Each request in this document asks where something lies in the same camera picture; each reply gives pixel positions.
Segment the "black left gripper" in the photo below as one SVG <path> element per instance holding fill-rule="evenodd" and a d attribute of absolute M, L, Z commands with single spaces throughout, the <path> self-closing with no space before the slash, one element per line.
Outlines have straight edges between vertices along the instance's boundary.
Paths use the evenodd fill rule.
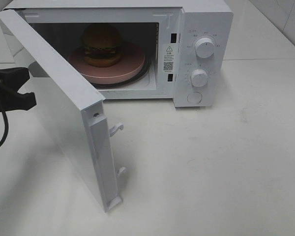
<path fill-rule="evenodd" d="M 28 111 L 37 105 L 34 92 L 18 93 L 19 89 L 30 79 L 26 67 L 0 69 L 0 113 L 23 110 Z"/>

